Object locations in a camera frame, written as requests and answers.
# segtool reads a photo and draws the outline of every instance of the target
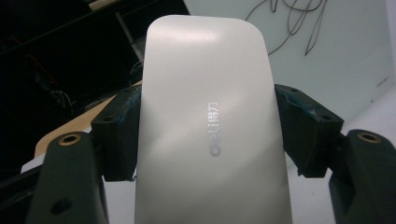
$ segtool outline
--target wooden surface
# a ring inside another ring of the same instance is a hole
[[[113,98],[114,96],[42,137],[40,141],[38,141],[37,145],[35,145],[35,157],[45,153],[50,141],[59,135],[71,132],[82,132],[90,128],[91,121],[103,110],[103,108],[105,108],[108,103],[110,103]]]

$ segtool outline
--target screw hole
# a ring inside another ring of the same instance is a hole
[[[107,116],[103,119],[104,122],[110,122],[111,120],[113,120],[111,116]]]
[[[323,119],[326,119],[326,120],[331,120],[332,118],[330,118],[330,116],[327,116],[327,115],[323,115],[323,116],[321,116]]]
[[[67,210],[72,208],[73,202],[71,199],[65,198],[61,199],[58,202],[54,203],[51,207],[50,211],[53,215],[59,216],[60,214],[65,213]]]
[[[59,140],[58,144],[60,146],[67,147],[67,146],[71,146],[71,145],[75,144],[80,139],[81,139],[81,135],[72,133],[72,134],[69,134],[69,135],[61,138],[61,140]]]
[[[366,142],[369,143],[380,143],[381,142],[381,138],[379,138],[378,136],[371,134],[371,133],[358,133],[358,137]]]

